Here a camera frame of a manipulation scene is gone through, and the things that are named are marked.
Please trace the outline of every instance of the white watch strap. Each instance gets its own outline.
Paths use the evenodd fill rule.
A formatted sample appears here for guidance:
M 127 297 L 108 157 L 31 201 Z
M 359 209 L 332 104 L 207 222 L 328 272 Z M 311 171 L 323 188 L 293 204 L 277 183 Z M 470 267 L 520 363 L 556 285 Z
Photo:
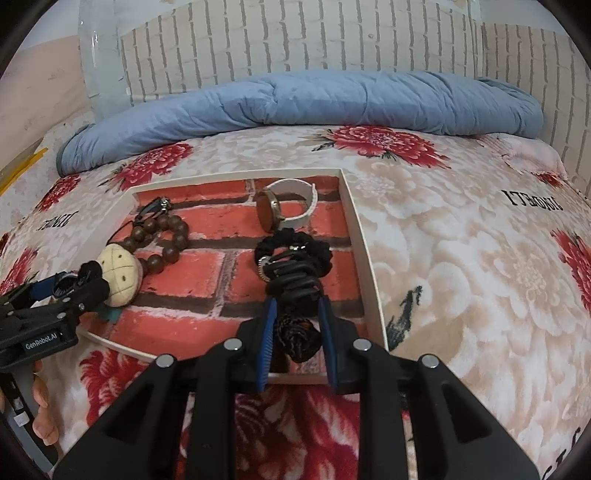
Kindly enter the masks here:
M 267 188 L 275 195 L 293 193 L 299 195 L 306 201 L 307 209 L 301 215 L 286 218 L 279 223 L 279 230 L 282 228 L 293 228 L 297 230 L 308 225 L 310 216 L 318 204 L 318 191 L 313 183 L 300 179 L 281 179 L 269 184 Z

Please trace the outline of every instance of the wooden bead bracelet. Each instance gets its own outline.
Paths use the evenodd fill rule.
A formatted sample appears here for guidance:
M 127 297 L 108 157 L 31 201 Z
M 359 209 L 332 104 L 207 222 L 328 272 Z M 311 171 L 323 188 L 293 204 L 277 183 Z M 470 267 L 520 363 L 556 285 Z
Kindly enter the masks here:
M 121 246 L 130 254 L 133 254 L 138 244 L 151 241 L 158 231 L 171 230 L 173 232 L 172 245 L 162 249 L 162 255 L 150 255 L 147 260 L 138 258 L 142 265 L 144 276 L 148 273 L 157 274 L 164 270 L 166 263 L 173 264 L 178 261 L 180 252 L 189 245 L 189 225 L 178 215 L 169 216 L 162 213 L 156 217 L 147 218 L 141 224 L 135 224 L 130 236 L 126 237 Z

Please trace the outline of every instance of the wristwatch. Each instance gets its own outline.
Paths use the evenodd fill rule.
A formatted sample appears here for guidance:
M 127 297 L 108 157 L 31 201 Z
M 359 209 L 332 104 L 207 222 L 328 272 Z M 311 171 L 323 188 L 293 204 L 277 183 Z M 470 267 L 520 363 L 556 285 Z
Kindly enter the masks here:
M 306 201 L 306 211 L 301 215 L 285 218 L 281 214 L 278 195 L 291 193 Z M 256 212 L 265 232 L 274 232 L 282 228 L 297 230 L 306 226 L 310 216 L 318 204 L 318 191 L 313 183 L 300 179 L 282 179 L 274 181 L 263 188 L 256 196 Z

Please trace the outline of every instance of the finger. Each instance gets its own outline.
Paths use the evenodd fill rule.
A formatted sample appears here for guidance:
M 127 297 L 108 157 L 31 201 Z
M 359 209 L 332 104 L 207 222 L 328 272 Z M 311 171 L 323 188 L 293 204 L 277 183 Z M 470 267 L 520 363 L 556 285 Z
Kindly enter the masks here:
M 53 415 L 47 408 L 40 407 L 33 421 L 33 431 L 40 439 L 46 439 L 56 427 Z
M 49 405 L 49 390 L 42 378 L 35 377 L 33 381 L 33 398 L 40 407 L 47 408 Z
M 43 443 L 45 443 L 45 445 L 53 445 L 55 442 L 59 440 L 59 438 L 60 433 L 57 431 L 57 427 L 54 427 L 51 433 L 43 439 Z

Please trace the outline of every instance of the floral bedsheet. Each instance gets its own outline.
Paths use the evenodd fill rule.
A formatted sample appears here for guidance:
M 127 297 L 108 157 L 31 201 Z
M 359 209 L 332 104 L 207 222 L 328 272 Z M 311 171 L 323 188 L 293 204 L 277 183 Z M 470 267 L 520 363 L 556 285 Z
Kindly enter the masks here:
M 591 211 L 558 174 L 517 171 L 477 140 L 381 127 L 265 127 L 66 177 L 3 238 L 0 293 L 34 274 L 74 268 L 71 252 L 133 185 L 283 167 L 345 171 L 390 350 L 413 359 L 437 354 L 540 474 L 550 474 L 591 417 Z M 61 447 L 71 447 L 143 368 L 87 340 L 46 359 L 41 374 Z M 353 480 L 358 421 L 357 399 L 326 387 L 241 397 L 240 477 Z

